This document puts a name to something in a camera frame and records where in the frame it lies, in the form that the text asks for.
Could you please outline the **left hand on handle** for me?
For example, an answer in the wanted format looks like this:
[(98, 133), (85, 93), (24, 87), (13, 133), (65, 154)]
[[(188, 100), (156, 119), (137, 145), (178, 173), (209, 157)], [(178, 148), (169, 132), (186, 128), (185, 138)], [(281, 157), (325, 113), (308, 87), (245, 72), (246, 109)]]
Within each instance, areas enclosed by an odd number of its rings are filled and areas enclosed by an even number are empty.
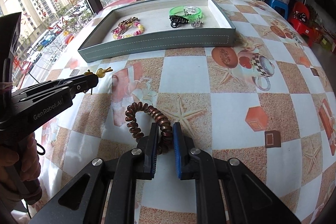
[(11, 213), (22, 199), (29, 205), (39, 201), (42, 188), (38, 177), (41, 164), (35, 134), (23, 141), (24, 147), (1, 142), (1, 213)]

